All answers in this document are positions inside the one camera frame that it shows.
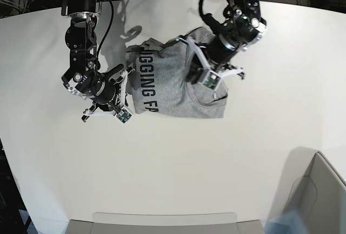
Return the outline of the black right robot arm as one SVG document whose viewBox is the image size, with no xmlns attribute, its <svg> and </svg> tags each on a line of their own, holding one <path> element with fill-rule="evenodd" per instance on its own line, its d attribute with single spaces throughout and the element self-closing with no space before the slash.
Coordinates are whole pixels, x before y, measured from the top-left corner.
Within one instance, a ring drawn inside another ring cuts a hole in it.
<svg viewBox="0 0 346 234">
<path fill-rule="evenodd" d="M 64 87 L 75 96 L 92 100 L 83 112 L 82 121 L 93 116 L 111 116 L 125 124 L 132 116 L 128 108 L 126 88 L 132 67 L 118 65 L 100 72 L 95 28 L 101 13 L 102 0 L 63 0 L 61 15 L 70 17 L 65 43 L 70 50 L 69 68 L 62 76 Z"/>
</svg>

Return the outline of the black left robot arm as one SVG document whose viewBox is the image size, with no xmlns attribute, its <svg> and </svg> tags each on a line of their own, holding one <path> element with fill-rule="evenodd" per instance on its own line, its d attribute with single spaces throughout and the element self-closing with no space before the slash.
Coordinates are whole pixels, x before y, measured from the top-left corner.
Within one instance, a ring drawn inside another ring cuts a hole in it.
<svg viewBox="0 0 346 234">
<path fill-rule="evenodd" d="M 259 0 L 226 0 L 224 22 L 203 10 L 204 0 L 198 2 L 198 13 L 211 30 L 210 41 L 204 43 L 193 30 L 177 41 L 186 44 L 193 53 L 185 80 L 216 90 L 228 76 L 245 78 L 242 68 L 232 65 L 231 59 L 239 51 L 258 42 L 265 34 L 267 22 L 262 18 Z"/>
</svg>

